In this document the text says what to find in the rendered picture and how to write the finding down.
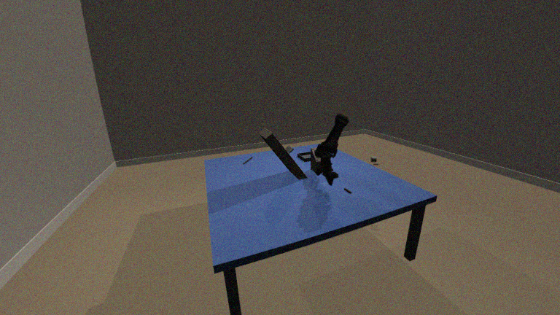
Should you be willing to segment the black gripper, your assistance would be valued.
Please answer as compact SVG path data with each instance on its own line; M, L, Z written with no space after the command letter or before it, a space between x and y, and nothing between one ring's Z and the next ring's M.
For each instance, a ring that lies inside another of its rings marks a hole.
M338 178L338 175L337 175L337 173L332 172L332 171L334 171L332 169L332 163L329 167L325 167L325 169L326 169L327 172L323 172L322 175L326 177L328 183L330 184L330 186L332 186L334 179Z

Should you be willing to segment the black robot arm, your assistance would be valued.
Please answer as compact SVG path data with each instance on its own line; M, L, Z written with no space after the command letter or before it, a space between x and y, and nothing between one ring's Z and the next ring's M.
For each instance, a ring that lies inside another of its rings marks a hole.
M342 134L343 128L348 122L348 117L338 114L335 118L335 126L331 130L329 136L314 150L316 158L321 158L321 165L314 169L317 176L323 172L327 172L325 167L329 167L331 165L331 158L336 156L338 152L338 140ZM333 153L334 155L332 155Z

